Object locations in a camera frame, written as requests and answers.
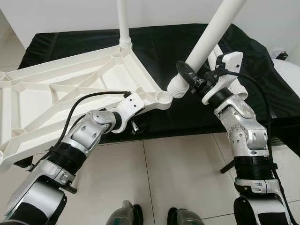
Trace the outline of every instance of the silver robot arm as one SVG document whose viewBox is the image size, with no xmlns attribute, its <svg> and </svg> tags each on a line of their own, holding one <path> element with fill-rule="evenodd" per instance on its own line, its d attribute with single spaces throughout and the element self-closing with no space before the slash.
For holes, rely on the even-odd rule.
<svg viewBox="0 0 300 225">
<path fill-rule="evenodd" d="M 143 100 L 131 94 L 110 111 L 89 111 L 60 143 L 51 147 L 26 180 L 13 193 L 5 222 L 53 225 L 63 211 L 67 197 L 61 190 L 76 193 L 71 187 L 75 174 L 89 157 L 101 136 L 120 133 L 131 117 L 144 108 Z"/>
<path fill-rule="evenodd" d="M 185 62 L 179 61 L 177 70 L 188 82 L 192 93 L 213 107 L 214 114 L 227 131 L 237 172 L 234 185 L 240 193 L 234 202 L 237 224 L 292 225 L 279 180 L 274 178 L 267 130 L 257 122 L 254 111 L 244 102 L 247 96 L 230 91 L 233 79 L 237 77 L 228 74 L 237 74 L 242 53 L 240 59 L 238 55 L 233 52 L 219 56 L 216 70 L 202 77 Z"/>
</svg>

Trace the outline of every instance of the black cloth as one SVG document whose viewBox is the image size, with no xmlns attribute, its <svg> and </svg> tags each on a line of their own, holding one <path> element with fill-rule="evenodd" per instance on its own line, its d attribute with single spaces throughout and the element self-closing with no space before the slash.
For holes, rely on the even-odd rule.
<svg viewBox="0 0 300 225">
<path fill-rule="evenodd" d="M 184 24 L 130 29 L 133 51 L 150 75 L 166 90 L 177 74 L 176 62 L 188 57 L 207 24 Z M 36 34 L 19 68 L 86 53 L 119 43 L 119 30 L 92 30 Z M 240 72 L 254 78 L 265 90 L 273 117 L 273 135 L 294 135 L 299 139 L 300 99 L 274 69 L 267 49 L 249 38 L 241 29 L 231 25 L 219 42 L 224 53 L 244 53 Z M 198 73 L 209 70 L 206 62 Z M 254 109 L 257 119 L 264 123 L 266 111 L 263 99 L 256 87 L 239 78 L 249 97 L 246 102 Z M 174 99 L 169 110 L 153 110 L 135 118 L 145 131 L 132 135 L 131 130 L 121 134 L 109 134 L 103 142 L 119 142 L 175 135 L 203 134 L 224 131 L 209 105 L 191 93 Z M 297 144 L 293 149 L 299 154 Z"/>
</svg>

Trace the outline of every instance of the floor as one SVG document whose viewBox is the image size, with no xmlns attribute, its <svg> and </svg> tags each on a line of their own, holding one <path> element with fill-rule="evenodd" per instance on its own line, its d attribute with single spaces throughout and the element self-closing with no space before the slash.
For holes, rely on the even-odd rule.
<svg viewBox="0 0 300 225">
<path fill-rule="evenodd" d="M 17 69 L 24 48 L 12 34 L 0 49 L 0 71 Z M 294 217 L 300 223 L 300 158 L 273 148 L 274 160 Z M 105 224 L 122 200 L 141 205 L 145 225 L 166 224 L 170 207 L 199 214 L 206 225 L 235 225 L 235 171 L 219 170 L 232 159 L 224 133 L 160 138 L 97 147 L 78 174 L 78 193 L 58 224 Z M 13 166 L 0 174 L 0 221 L 10 195 L 27 172 Z"/>
</svg>

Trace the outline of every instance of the white pole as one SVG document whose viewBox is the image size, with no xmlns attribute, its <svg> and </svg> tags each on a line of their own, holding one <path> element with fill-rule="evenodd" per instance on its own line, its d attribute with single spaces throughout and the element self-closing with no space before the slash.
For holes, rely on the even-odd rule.
<svg viewBox="0 0 300 225">
<path fill-rule="evenodd" d="M 131 47 L 132 43 L 131 38 L 129 36 L 126 0 L 117 0 L 117 4 L 120 29 L 120 47 L 129 48 Z"/>
<path fill-rule="evenodd" d="M 188 56 L 186 63 L 198 72 L 208 55 L 222 38 L 235 16 L 247 0 L 224 0 Z M 188 83 L 177 74 L 168 85 L 174 98 L 181 98 L 189 88 Z"/>
</svg>

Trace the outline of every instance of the cable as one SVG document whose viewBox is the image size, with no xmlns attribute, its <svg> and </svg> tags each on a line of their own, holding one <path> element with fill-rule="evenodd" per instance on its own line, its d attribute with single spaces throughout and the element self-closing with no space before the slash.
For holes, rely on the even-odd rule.
<svg viewBox="0 0 300 225">
<path fill-rule="evenodd" d="M 88 94 L 88 95 L 85 95 L 83 97 L 81 97 L 80 99 L 78 99 L 74 105 L 72 106 L 70 112 L 69 112 L 69 115 L 67 117 L 67 120 L 66 120 L 66 123 L 65 123 L 65 126 L 64 126 L 64 129 L 58 139 L 58 141 L 56 142 L 55 144 L 55 147 L 57 147 L 59 145 L 59 143 L 61 142 L 61 140 L 64 138 L 64 136 L 66 135 L 66 132 L 67 132 L 67 129 L 68 129 L 68 126 L 69 126 L 69 123 L 70 123 L 70 120 L 71 120 L 71 117 L 72 117 L 72 114 L 75 110 L 75 108 L 79 105 L 79 103 L 81 103 L 83 100 L 85 100 L 86 98 L 90 98 L 90 97 L 93 97 L 93 96 L 99 96 L 99 95 L 108 95 L 108 94 L 124 94 L 124 97 L 128 97 L 129 95 L 131 95 L 131 92 L 130 91 L 102 91 L 102 92 L 96 92 L 96 93 L 92 93 L 92 94 Z M 81 120 L 85 115 L 82 115 L 80 116 L 75 122 L 74 124 L 72 125 L 72 127 L 78 123 L 79 120 Z M 50 155 L 50 151 L 47 152 L 43 157 L 41 157 L 38 162 L 36 163 L 36 165 L 38 165 L 38 163 L 47 158 L 48 156 Z"/>
<path fill-rule="evenodd" d="M 268 146 L 268 150 L 269 150 L 270 161 L 271 161 L 271 164 L 272 164 L 272 172 L 273 172 L 273 175 L 274 175 L 275 179 L 278 180 L 279 188 L 280 188 L 280 191 L 282 193 L 282 197 L 284 199 L 287 211 L 290 215 L 291 222 L 294 225 L 299 225 L 298 223 L 296 223 L 296 221 L 295 221 L 295 219 L 294 219 L 294 217 L 291 213 L 290 207 L 288 205 L 288 202 L 287 202 L 287 199 L 286 199 L 286 196 L 285 196 L 284 188 L 281 184 L 281 181 L 280 181 L 280 178 L 277 174 L 276 168 L 274 168 L 272 145 L 271 145 L 271 142 L 270 142 L 270 139 L 271 139 L 271 113 L 270 113 L 270 105 L 269 105 L 268 98 L 267 98 L 266 94 L 264 93 L 263 89 L 261 88 L 261 86 L 259 85 L 259 83 L 256 80 L 254 80 L 252 77 L 250 77 L 248 75 L 244 75 L 244 74 L 230 72 L 230 71 L 226 71 L 226 74 L 235 75 L 235 76 L 238 76 L 238 77 L 244 77 L 244 78 L 248 79 L 249 81 L 251 81 L 258 88 L 258 90 L 259 90 L 259 92 L 260 92 L 260 94 L 263 98 L 263 101 L 264 101 L 264 104 L 265 104 L 265 107 L 266 107 L 266 113 L 267 113 L 267 135 L 268 135 L 267 146 Z"/>
</svg>

